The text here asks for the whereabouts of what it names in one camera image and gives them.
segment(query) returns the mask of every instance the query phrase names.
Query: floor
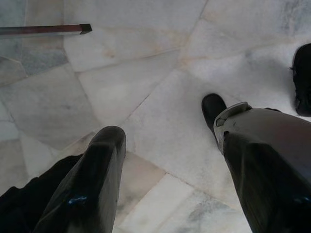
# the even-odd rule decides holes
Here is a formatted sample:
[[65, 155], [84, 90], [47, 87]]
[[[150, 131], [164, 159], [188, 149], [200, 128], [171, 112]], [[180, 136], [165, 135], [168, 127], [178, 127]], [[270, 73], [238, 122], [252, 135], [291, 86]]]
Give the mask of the floor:
[[114, 233], [249, 233], [201, 99], [296, 116], [290, 66], [311, 1], [0, 2], [0, 27], [79, 23], [93, 32], [0, 41], [0, 194], [118, 125]]

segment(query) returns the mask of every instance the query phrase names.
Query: foot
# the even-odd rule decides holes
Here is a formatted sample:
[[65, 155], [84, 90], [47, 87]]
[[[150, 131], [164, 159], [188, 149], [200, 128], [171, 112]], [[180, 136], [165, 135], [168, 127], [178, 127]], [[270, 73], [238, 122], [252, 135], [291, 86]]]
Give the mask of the foot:
[[227, 107], [224, 100], [217, 94], [209, 94], [202, 100], [202, 112], [206, 124], [215, 136], [214, 121], [216, 117]]
[[311, 44], [297, 50], [292, 70], [296, 87], [296, 111], [301, 116], [311, 117]]

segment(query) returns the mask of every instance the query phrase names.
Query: marble floor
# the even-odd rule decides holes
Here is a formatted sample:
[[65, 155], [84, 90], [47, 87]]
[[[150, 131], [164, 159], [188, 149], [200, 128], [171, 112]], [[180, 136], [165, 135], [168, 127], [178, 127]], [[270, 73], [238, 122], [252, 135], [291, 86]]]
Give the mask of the marble floor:
[[201, 99], [297, 116], [290, 67], [311, 41], [311, 1], [0, 2], [0, 27], [79, 23], [93, 31], [0, 40], [0, 194], [118, 125], [114, 233], [249, 233]]

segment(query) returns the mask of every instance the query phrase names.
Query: metal rod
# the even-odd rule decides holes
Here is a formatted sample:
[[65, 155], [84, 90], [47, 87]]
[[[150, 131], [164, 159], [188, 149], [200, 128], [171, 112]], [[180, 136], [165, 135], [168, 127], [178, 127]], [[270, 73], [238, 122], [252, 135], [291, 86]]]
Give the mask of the metal rod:
[[0, 39], [15, 38], [15, 37], [86, 34], [91, 31], [92, 27], [90, 24], [33, 26], [33, 27], [0, 27]]

